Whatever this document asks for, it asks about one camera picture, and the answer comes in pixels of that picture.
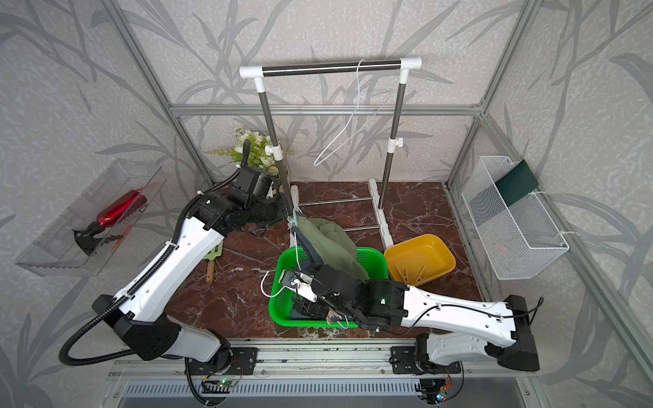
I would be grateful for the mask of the green clothespin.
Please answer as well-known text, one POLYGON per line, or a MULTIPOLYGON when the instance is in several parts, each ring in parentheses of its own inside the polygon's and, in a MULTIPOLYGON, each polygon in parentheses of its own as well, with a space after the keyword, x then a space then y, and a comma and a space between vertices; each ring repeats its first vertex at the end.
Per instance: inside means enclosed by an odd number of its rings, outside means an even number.
POLYGON ((300 218, 301 218, 300 214, 289 215, 287 217, 287 222, 288 222, 288 225, 289 225, 289 229, 292 230, 295 227, 299 227, 299 219, 300 218))

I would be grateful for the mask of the olive green tank top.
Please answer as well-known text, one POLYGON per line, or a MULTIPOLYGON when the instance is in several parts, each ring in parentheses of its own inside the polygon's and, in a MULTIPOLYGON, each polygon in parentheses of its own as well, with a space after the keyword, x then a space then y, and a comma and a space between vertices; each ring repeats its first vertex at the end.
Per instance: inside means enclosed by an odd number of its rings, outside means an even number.
POLYGON ((292 232, 309 261, 345 272, 362 282, 370 279, 357 261, 357 246, 335 222, 299 214, 292 232))

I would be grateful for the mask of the wooden clothespin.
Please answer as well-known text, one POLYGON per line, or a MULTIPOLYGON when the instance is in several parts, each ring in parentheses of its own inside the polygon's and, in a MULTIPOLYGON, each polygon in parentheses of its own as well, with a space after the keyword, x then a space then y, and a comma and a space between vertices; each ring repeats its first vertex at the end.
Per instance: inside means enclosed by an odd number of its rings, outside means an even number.
POLYGON ((400 271, 400 276, 403 282, 407 285, 414 285, 417 282, 418 275, 415 275, 412 270, 404 269, 400 271))
POLYGON ((417 276, 414 279, 414 285, 415 286, 420 286, 423 285, 427 280, 429 279, 429 271, 428 269, 424 266, 421 268, 420 272, 417 274, 417 276))

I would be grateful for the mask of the white wire hanger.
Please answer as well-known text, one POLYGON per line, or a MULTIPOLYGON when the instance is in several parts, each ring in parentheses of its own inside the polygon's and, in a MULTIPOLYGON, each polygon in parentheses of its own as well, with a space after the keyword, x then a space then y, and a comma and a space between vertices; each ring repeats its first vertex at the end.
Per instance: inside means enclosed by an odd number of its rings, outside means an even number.
POLYGON ((318 166, 321 166, 326 160, 328 160, 331 156, 334 156, 341 148, 343 148, 346 144, 348 144, 352 139, 355 138, 360 132, 362 131, 361 129, 353 132, 350 134, 349 137, 344 139, 341 143, 339 143, 337 146, 334 146, 336 142, 340 139, 340 137, 346 133, 347 131, 350 131, 350 125, 353 122, 354 117, 358 113, 358 111, 361 108, 361 100, 362 100, 362 85, 361 85, 361 80, 360 80, 360 71, 362 68, 362 64, 365 62, 365 59, 361 59, 358 61, 356 64, 355 68, 355 81, 356 81, 356 99, 355 99, 355 108, 353 112, 350 114, 349 118, 347 119, 345 125, 341 128, 341 130, 329 141, 329 143, 326 145, 326 147, 318 154, 316 159, 313 162, 313 167, 317 168, 318 166))
MULTIPOLYGON (((294 254, 295 254, 295 259, 296 259, 296 266, 300 268, 300 262, 299 262, 299 242, 298 242, 298 236, 297 236, 297 231, 295 228, 289 229, 290 230, 290 242, 292 244, 292 248, 294 249, 294 254)), ((264 289, 264 284, 265 280, 270 272, 266 272, 259 284, 259 290, 263 296, 265 296, 267 299, 274 299, 278 297, 282 293, 282 289, 286 287, 286 285, 283 285, 282 288, 280 288, 277 292, 275 293, 268 293, 265 292, 264 289)), ((292 270, 284 270, 283 271, 284 275, 287 277, 287 283, 290 285, 290 290, 295 292, 296 294, 299 294, 299 279, 297 278, 297 274, 293 272, 292 270)))

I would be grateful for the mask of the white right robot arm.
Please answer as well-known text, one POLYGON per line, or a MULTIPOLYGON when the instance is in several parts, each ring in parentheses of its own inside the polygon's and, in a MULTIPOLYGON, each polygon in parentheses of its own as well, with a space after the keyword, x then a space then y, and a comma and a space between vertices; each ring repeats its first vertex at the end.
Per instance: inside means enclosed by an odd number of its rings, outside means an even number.
POLYGON ((494 360, 518 372, 540 369, 531 329, 537 311, 523 297, 468 301, 394 280, 363 282, 326 265, 285 270, 279 282, 300 298, 300 312, 310 318, 325 316, 384 333, 422 328, 412 348, 392 348, 389 362, 396 373, 440 374, 475 360, 494 360))

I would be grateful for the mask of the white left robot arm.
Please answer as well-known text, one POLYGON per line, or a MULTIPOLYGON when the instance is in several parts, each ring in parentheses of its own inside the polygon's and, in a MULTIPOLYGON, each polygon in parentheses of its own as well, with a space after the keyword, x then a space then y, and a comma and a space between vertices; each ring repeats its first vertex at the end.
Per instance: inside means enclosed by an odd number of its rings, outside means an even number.
POLYGON ((217 187, 199 192, 182 209, 172 238, 156 258, 115 295, 96 299, 97 315, 64 342, 61 364, 90 366, 129 355, 145 361, 170 355, 212 365, 228 359, 224 338, 173 320, 165 308, 200 261, 233 231, 248 224, 271 226, 287 217, 284 195, 268 195, 270 188, 277 187, 277 177, 249 166, 250 148, 250 140, 245 140, 240 167, 228 180, 228 195, 219 194, 217 187), (94 357, 71 356, 72 347, 102 322, 127 348, 94 357))

